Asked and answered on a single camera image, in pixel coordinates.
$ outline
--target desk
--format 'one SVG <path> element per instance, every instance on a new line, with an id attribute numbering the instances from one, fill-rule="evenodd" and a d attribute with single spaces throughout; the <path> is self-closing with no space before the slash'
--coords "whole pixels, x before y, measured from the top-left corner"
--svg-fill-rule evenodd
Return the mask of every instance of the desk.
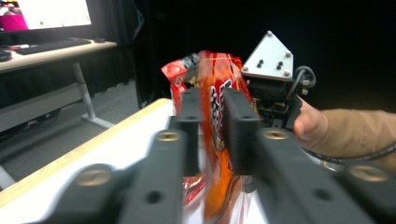
<path id="1" fill-rule="evenodd" d="M 0 132 L 45 115 L 65 105 L 70 105 L 80 99 L 83 100 L 87 112 L 86 115 L 82 116 L 85 120 L 105 128 L 112 127 L 114 124 L 96 117 L 78 60 L 94 53 L 100 53 L 105 49 L 114 49 L 116 46 L 117 44 L 112 42 L 94 43 L 92 41 L 88 45 L 30 55 L 20 55 L 12 52 L 12 60 L 0 63 L 0 77 L 15 76 L 16 73 L 43 66 L 69 63 L 73 66 L 76 83 L 27 101 L 1 108 Z M 12 177 L 0 166 L 0 186 L 4 189 L 13 183 Z"/>
<path id="2" fill-rule="evenodd" d="M 0 192 L 0 218 L 6 223 L 39 220 L 50 212 L 64 187 L 80 169 L 106 163 L 124 169 L 148 154 L 154 133 L 163 130 L 173 114 L 172 101 L 159 99 L 104 131 L 20 182 Z M 187 223 L 199 223 L 193 214 Z M 260 200 L 253 196 L 248 223 L 265 223 Z"/>

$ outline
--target sleeve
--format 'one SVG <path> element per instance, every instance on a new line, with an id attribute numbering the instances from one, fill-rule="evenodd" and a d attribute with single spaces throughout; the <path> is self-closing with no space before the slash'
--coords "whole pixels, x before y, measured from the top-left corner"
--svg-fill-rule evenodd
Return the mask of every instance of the sleeve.
<path id="1" fill-rule="evenodd" d="M 396 114 L 384 111 L 324 110 L 329 127 L 312 151 L 336 158 L 367 156 L 396 143 Z M 396 173 L 396 152 L 377 160 Z"/>

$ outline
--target red snack bag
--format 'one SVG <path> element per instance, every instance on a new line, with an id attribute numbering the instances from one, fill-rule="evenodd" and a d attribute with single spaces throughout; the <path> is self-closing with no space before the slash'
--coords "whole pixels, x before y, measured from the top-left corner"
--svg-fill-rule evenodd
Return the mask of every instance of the red snack bag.
<path id="1" fill-rule="evenodd" d="M 170 62 L 161 68 L 171 83 L 175 115 L 180 114 L 181 93 L 183 93 L 187 88 L 194 87 L 196 85 L 196 65 L 198 64 L 198 61 L 199 55 L 193 53 L 182 59 Z"/>
<path id="2" fill-rule="evenodd" d="M 170 81 L 175 115 L 180 114 L 181 94 L 187 88 L 201 88 L 202 103 L 197 109 L 201 109 L 204 116 L 201 127 L 206 167 L 198 176 L 185 177 L 183 189 L 186 205 L 206 187 L 205 223 L 243 223 L 250 202 L 249 196 L 242 195 L 241 177 L 233 175 L 229 150 L 221 133 L 224 88 L 240 90 L 253 105 L 241 67 L 242 62 L 238 57 L 204 50 L 162 68 Z"/>
<path id="3" fill-rule="evenodd" d="M 222 94 L 225 88 L 241 91 L 253 105 L 248 87 L 241 74 L 242 63 L 238 57 L 227 53 L 200 52 L 198 76 L 202 93 L 201 110 L 207 163 L 205 179 L 205 222 L 229 223 L 235 216 L 243 223 L 249 200 L 236 204 L 236 197 L 242 193 L 240 176 L 233 175 L 230 153 L 222 136 Z M 235 214 L 239 206 L 240 214 Z"/>
<path id="4" fill-rule="evenodd" d="M 170 62 L 161 69 L 170 81 L 175 115 L 179 115 L 181 112 L 181 94 L 187 88 L 192 88 L 197 85 L 196 65 L 198 61 L 199 55 L 193 53 L 182 59 Z M 186 205 L 194 200 L 195 196 L 205 187 L 204 175 L 186 176 L 182 185 L 184 190 L 184 205 Z"/>

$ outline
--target monitor screen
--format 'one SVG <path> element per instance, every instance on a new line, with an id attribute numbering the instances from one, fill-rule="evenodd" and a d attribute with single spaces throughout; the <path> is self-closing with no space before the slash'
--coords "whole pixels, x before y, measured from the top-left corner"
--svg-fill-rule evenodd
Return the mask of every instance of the monitor screen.
<path id="1" fill-rule="evenodd" d="M 0 0 L 0 33 L 90 25 L 86 0 Z"/>

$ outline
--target wooden table edge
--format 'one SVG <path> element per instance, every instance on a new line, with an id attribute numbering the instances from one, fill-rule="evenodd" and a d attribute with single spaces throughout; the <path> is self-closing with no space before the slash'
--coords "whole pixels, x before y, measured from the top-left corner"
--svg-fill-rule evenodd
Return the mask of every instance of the wooden table edge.
<path id="1" fill-rule="evenodd" d="M 165 105 L 169 101 L 170 101 L 169 99 L 165 99 L 165 98 L 158 99 L 152 104 L 137 111 L 131 117 L 121 121 L 112 128 L 102 133 L 99 133 L 97 136 L 95 136 L 93 139 L 89 140 L 88 142 L 82 144 L 79 147 L 76 147 L 75 149 L 64 154 L 62 157 L 58 158 L 57 160 L 35 171 L 31 175 L 26 176 L 24 179 L 18 181 L 9 188 L 4 189 L 3 191 L 0 192 L 0 208 L 6 205 L 7 203 L 12 202 L 16 198 L 20 197 L 27 190 L 35 187 L 36 185 L 38 185 L 48 177 L 56 174 L 57 172 L 62 170 L 65 166 L 67 166 L 69 163 L 77 160 L 79 157 L 97 148 L 115 134 L 124 130 L 126 127 L 132 125 L 133 123 L 139 121 L 147 114 L 151 113 L 152 111 L 155 111 L 157 108 L 161 107 L 162 105 Z"/>

